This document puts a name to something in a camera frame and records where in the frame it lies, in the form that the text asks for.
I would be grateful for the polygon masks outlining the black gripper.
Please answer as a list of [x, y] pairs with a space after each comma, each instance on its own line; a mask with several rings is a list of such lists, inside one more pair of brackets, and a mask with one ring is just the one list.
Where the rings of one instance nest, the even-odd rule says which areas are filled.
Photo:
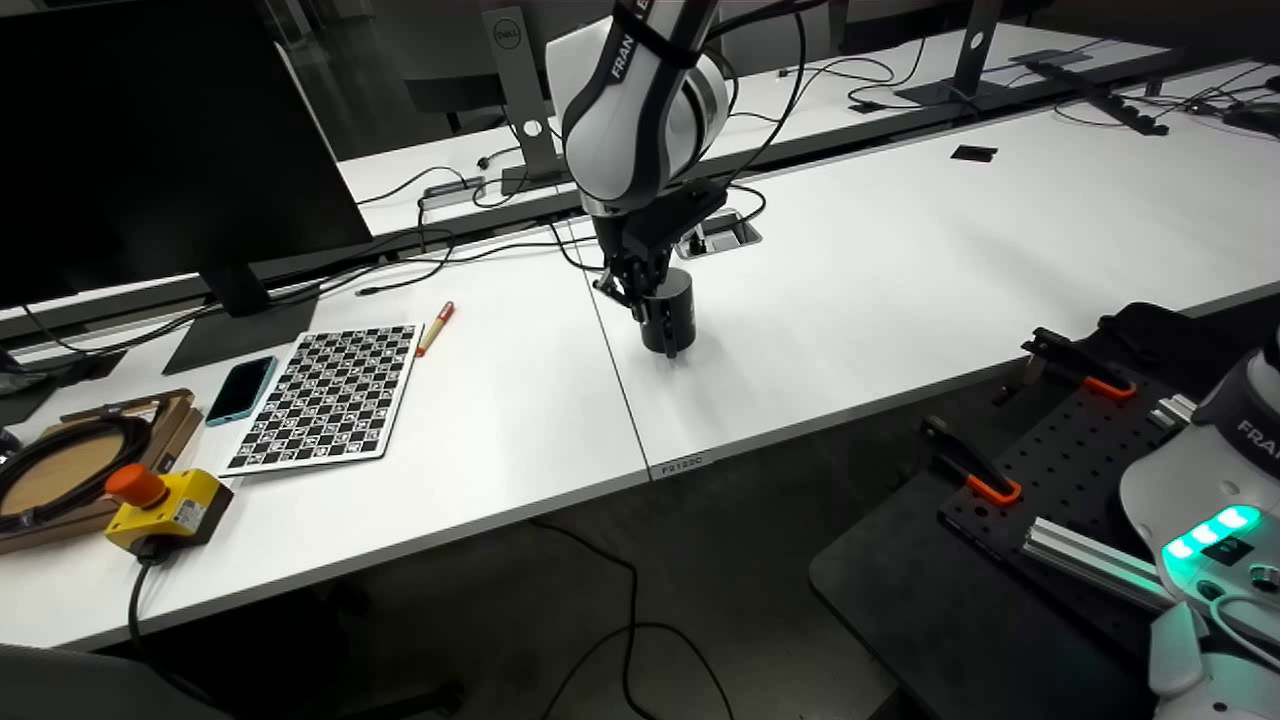
[[596, 215], [603, 276], [596, 287], [614, 303], [641, 303], [669, 273], [670, 249], [728, 200], [716, 180], [685, 183], [632, 212]]

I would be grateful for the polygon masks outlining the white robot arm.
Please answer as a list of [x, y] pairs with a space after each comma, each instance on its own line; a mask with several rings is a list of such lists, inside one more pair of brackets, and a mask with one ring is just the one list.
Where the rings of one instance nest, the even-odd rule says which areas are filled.
[[728, 120], [728, 80], [704, 56], [713, 24], [716, 0], [611, 0], [545, 47], [565, 164], [603, 249], [598, 291], [627, 306], [728, 200], [690, 175]]

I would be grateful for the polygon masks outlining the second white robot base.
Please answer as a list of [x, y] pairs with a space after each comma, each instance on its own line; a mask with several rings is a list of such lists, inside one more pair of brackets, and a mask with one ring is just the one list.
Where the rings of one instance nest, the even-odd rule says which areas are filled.
[[1121, 476], [1170, 602], [1149, 631], [1153, 720], [1280, 720], [1280, 343], [1239, 356]]

